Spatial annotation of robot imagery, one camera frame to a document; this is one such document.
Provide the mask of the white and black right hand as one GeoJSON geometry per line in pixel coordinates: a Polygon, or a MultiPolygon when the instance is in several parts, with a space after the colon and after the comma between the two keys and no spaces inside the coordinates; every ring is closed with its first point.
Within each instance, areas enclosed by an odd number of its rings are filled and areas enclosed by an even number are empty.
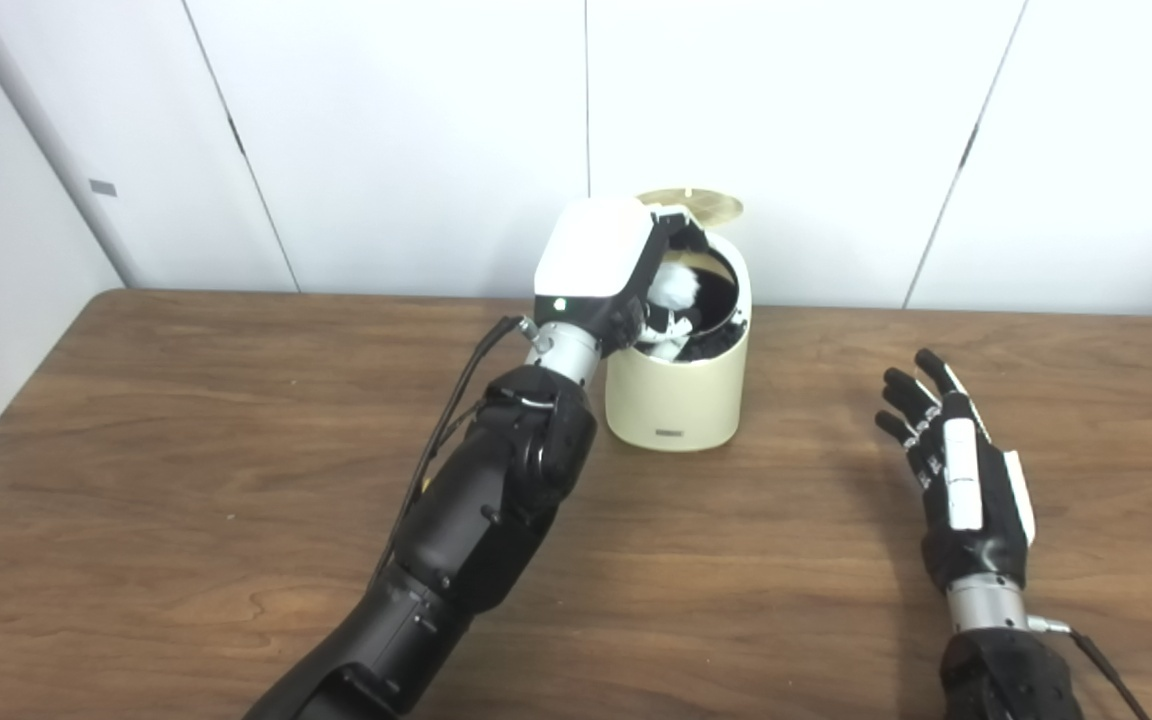
{"type": "Polygon", "coordinates": [[[922,492],[922,561],[940,591],[973,575],[1026,588],[1036,518],[1020,456],[1001,450],[973,397],[942,357],[919,348],[923,374],[882,374],[876,425],[895,439],[922,492]]]}

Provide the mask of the white and black left hand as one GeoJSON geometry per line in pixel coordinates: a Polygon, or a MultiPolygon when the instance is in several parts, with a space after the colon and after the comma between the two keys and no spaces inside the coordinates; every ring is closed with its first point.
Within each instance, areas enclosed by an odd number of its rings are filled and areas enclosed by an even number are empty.
{"type": "Polygon", "coordinates": [[[596,354],[626,348],[676,361],[700,328],[700,282],[672,252],[708,252],[708,234],[684,205],[632,196],[573,202],[559,215],[535,272],[538,351],[576,331],[596,354]]]}

